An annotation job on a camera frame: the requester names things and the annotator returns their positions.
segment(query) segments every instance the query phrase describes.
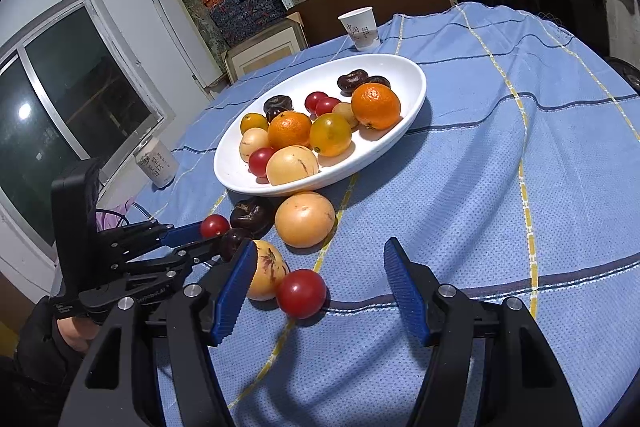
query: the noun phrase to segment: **can lid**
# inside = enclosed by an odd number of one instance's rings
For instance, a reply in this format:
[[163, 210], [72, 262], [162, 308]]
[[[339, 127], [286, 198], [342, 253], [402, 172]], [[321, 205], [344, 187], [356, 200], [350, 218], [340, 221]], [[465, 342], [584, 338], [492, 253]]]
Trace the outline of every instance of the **can lid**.
[[142, 142], [140, 142], [137, 147], [135, 149], [133, 149], [132, 155], [135, 156], [136, 154], [138, 154], [140, 151], [142, 151], [146, 145], [152, 140], [154, 136], [152, 134], [146, 136], [145, 138], [143, 138]]

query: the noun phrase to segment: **white oval plate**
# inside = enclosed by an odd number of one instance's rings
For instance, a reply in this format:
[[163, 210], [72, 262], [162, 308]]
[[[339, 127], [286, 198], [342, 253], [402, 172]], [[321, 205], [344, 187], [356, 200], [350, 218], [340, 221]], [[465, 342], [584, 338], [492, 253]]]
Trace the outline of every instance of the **white oval plate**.
[[[353, 70], [363, 69], [373, 76], [381, 74], [391, 82], [391, 89], [398, 95], [401, 103], [402, 120], [384, 131], [373, 131], [362, 125], [354, 131], [351, 147], [335, 158], [319, 156], [320, 172], [295, 182], [283, 185], [271, 185], [266, 180], [259, 180], [242, 161], [239, 153], [240, 120], [248, 112], [264, 114], [262, 106], [272, 96], [286, 94], [293, 101], [293, 110], [308, 114], [305, 109], [306, 96], [313, 91], [324, 91], [329, 96], [351, 102], [351, 98], [343, 96], [338, 88], [338, 77]], [[387, 152], [409, 129], [418, 115], [427, 93], [427, 80], [415, 62], [397, 55], [369, 54], [355, 55], [326, 62], [315, 68], [303, 71], [288, 78], [283, 83], [270, 89], [254, 103], [249, 105], [226, 130], [213, 159], [213, 170], [216, 177], [226, 188], [242, 194], [259, 196], [285, 196], [300, 190], [316, 190], [326, 187], [354, 172], [365, 168]]]

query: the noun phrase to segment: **red tomato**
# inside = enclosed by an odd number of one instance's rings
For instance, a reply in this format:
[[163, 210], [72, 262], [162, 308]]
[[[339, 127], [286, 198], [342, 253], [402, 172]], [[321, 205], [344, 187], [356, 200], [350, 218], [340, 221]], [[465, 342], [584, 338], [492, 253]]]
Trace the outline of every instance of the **red tomato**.
[[313, 270], [295, 270], [280, 283], [276, 301], [294, 319], [306, 319], [320, 311], [326, 299], [326, 284]]
[[203, 239], [208, 239], [209, 237], [222, 235], [230, 228], [231, 225], [226, 220], [225, 216], [220, 216], [220, 214], [211, 214], [200, 224], [200, 235]]
[[267, 163], [269, 163], [275, 152], [276, 150], [273, 147], [261, 147], [252, 152], [251, 156], [249, 156], [249, 171], [251, 174], [257, 178], [266, 177]]
[[305, 107], [309, 112], [313, 112], [316, 110], [316, 103], [323, 98], [328, 98], [329, 95], [322, 91], [314, 91], [308, 95], [305, 99]]
[[338, 100], [337, 98], [327, 97], [322, 100], [318, 100], [316, 104], [316, 116], [322, 116], [325, 113], [331, 112], [334, 110], [334, 107], [338, 105], [342, 100]]

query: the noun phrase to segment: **human hand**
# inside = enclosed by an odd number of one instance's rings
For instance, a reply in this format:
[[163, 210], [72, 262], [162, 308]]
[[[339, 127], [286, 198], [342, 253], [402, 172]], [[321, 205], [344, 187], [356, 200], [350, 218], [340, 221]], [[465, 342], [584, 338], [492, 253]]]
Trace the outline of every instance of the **human hand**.
[[58, 319], [58, 330], [72, 349], [86, 353], [89, 350], [89, 341], [96, 337], [100, 326], [87, 317], [69, 317]]

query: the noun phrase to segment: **tablecloth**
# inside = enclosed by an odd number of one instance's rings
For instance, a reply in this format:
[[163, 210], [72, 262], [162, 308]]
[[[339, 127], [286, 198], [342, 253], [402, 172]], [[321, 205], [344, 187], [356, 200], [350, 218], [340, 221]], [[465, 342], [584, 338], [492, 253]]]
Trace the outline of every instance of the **tablecloth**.
[[[640, 365], [638, 95], [566, 30], [503, 6], [396, 15], [379, 31], [375, 52], [414, 60], [427, 100], [388, 153], [320, 190], [338, 211], [330, 243], [300, 252], [274, 230], [265, 237], [291, 269], [321, 263], [331, 302], [296, 325], [245, 301], [234, 333], [211, 350], [237, 425], [404, 425], [430, 350], [406, 333], [390, 293], [382, 253], [391, 236], [469, 296], [523, 299], [584, 426], [599, 425]], [[173, 184], [145, 187], [130, 219], [179, 226], [228, 216], [242, 196], [212, 169], [228, 125], [286, 78], [357, 53], [340, 37], [238, 80], [174, 150]], [[164, 411], [178, 426], [162, 343]], [[477, 341], [461, 426], [473, 425], [481, 367]]]

